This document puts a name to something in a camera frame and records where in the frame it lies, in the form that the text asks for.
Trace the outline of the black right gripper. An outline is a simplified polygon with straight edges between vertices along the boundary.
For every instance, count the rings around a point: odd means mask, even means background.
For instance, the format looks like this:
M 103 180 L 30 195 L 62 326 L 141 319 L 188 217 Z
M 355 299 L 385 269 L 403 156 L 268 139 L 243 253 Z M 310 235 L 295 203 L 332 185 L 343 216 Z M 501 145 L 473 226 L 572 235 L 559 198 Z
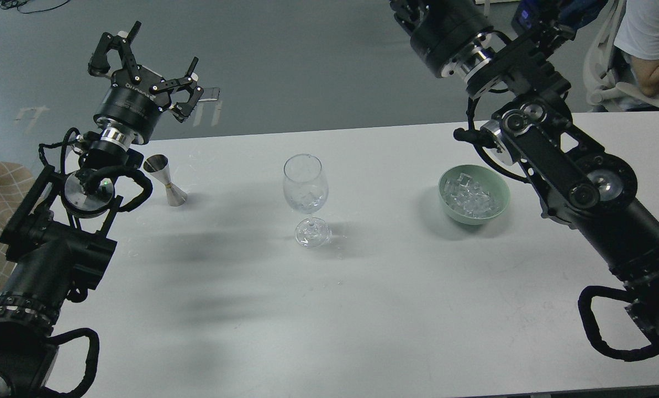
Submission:
M 493 25 L 472 1 L 389 1 L 410 46 L 438 78 L 468 43 Z

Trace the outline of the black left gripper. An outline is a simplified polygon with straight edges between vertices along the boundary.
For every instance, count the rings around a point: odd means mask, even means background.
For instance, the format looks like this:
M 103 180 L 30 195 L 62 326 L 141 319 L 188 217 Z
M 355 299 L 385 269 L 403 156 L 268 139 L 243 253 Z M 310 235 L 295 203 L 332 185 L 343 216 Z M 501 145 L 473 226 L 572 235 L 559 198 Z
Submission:
M 141 28 L 141 22 L 135 21 L 130 32 L 104 32 L 89 59 L 87 71 L 91 76 L 106 76 L 110 79 L 110 88 L 100 103 L 94 122 L 102 127 L 106 124 L 121 124 L 133 133 L 133 143 L 145 145 L 162 112 L 170 111 L 175 119 L 183 123 L 195 109 L 204 93 L 198 85 L 198 76 L 194 71 L 199 58 L 195 56 L 185 75 L 180 78 L 164 79 L 161 75 L 140 75 L 138 63 L 130 44 Z M 117 51 L 120 65 L 128 75 L 110 74 L 108 53 Z M 188 94 L 183 102 L 174 102 L 173 98 L 180 92 Z

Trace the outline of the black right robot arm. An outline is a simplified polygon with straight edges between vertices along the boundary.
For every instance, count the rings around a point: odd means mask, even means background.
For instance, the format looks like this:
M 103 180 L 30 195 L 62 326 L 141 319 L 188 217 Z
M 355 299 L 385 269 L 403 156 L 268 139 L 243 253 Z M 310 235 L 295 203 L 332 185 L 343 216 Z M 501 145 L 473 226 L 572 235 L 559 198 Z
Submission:
M 458 141 L 517 163 L 517 176 L 487 163 L 503 176 L 531 184 L 542 216 L 578 230 L 623 283 L 618 290 L 585 287 L 578 309 L 592 347 L 604 356 L 641 361 L 659 355 L 659 222 L 636 199 L 635 172 L 608 154 L 572 121 L 566 104 L 570 83 L 548 58 L 594 20 L 605 1 L 522 1 L 513 17 L 517 38 L 495 30 L 473 1 L 391 1 L 398 25 L 430 71 L 460 75 L 469 95 L 468 120 L 478 99 L 503 83 L 514 99 L 481 128 L 456 129 Z M 594 297 L 626 302 L 626 311 L 649 345 L 615 349 L 602 339 L 591 309 Z

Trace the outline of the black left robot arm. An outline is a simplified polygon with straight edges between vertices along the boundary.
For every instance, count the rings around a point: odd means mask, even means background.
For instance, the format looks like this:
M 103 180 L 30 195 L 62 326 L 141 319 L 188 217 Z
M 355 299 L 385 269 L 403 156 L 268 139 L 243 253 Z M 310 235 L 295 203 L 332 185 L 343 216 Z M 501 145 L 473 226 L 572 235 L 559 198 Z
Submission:
M 142 206 L 152 179 L 170 206 L 186 201 L 170 179 L 168 160 L 145 158 L 133 146 L 149 143 L 160 117 L 182 123 L 202 101 L 193 58 L 180 78 L 165 78 L 137 62 L 128 32 L 102 33 L 88 63 L 110 87 L 94 114 L 96 131 L 71 128 L 59 143 L 39 146 L 41 174 L 0 237 L 13 273 L 0 292 L 0 397 L 82 397 L 95 381 L 98 334 L 76 328 L 54 335 L 66 301 L 79 303 L 97 288 L 117 242 L 115 217 Z

